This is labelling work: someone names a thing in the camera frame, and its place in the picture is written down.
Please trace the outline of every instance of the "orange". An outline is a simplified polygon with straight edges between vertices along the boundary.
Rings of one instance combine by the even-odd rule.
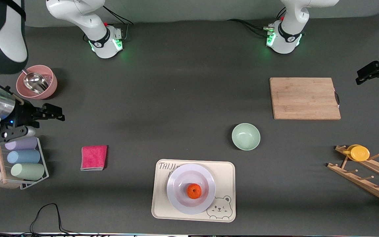
[[[191,199],[197,199],[201,197],[201,187],[196,183],[191,183],[187,188],[187,195]]]

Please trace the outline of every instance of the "green led light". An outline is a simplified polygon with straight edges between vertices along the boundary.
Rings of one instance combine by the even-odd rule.
[[[301,41],[302,34],[299,36],[298,42],[296,43],[296,46],[299,45],[299,41]]]
[[[276,33],[273,33],[271,36],[269,36],[271,39],[267,40],[267,45],[271,46],[274,43],[274,39],[276,38]]]
[[[90,43],[90,40],[88,41],[88,43],[90,44],[91,50],[94,52],[94,48],[93,45]]]
[[[122,50],[122,43],[121,43],[121,40],[120,39],[112,39],[112,42],[114,43],[116,49],[118,51]]]

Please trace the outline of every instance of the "wooden rack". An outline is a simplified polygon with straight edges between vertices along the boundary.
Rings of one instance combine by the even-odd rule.
[[[343,154],[343,151],[346,150],[346,146],[336,146],[335,150]],[[375,173],[379,174],[379,162],[374,160],[377,157],[379,157],[379,154],[372,156],[368,158],[366,161],[359,163],[365,166],[366,168],[370,169],[371,171],[374,171]],[[379,198],[379,185],[376,185],[369,181],[370,179],[373,179],[374,176],[371,175],[369,177],[359,177],[355,174],[355,172],[357,172],[358,170],[346,171],[344,167],[346,166],[348,160],[349,158],[346,156],[340,167],[338,164],[334,165],[332,163],[328,163],[327,167]]]

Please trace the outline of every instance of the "pastel cup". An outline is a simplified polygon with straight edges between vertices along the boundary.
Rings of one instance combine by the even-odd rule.
[[[38,140],[35,137],[24,138],[17,141],[8,142],[5,144],[7,150],[29,150],[35,149],[38,145]]]
[[[9,152],[7,161],[10,164],[18,163],[39,163],[40,152],[38,150],[15,150]]]
[[[11,168],[12,176],[26,180],[37,181],[44,173],[45,168],[42,164],[19,163]]]
[[[7,179],[13,179],[13,180],[22,180],[21,178],[17,178],[12,176],[11,174],[6,174]],[[21,183],[6,183],[3,184],[3,176],[0,172],[0,188],[5,188],[5,189],[16,189],[21,186]]]

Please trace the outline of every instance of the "pink bowl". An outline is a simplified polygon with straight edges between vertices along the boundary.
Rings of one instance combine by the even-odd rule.
[[[28,99],[46,99],[55,92],[55,90],[57,89],[57,86],[58,86],[58,81],[57,81],[57,77],[54,75],[54,73],[52,72],[52,70],[50,68],[48,68],[47,66],[44,66],[44,65],[36,65],[36,66],[29,67],[27,69],[27,71],[28,72],[37,72],[37,73],[42,74],[43,76],[48,75],[48,76],[52,77],[52,80],[49,82],[49,87],[44,92],[42,92],[40,94],[36,94],[24,85],[23,80],[24,80],[24,77],[26,76],[26,74],[24,74],[24,72],[22,72],[20,74],[20,76],[18,76],[17,83],[15,84],[15,87],[17,88],[17,92],[21,96],[28,98]]]

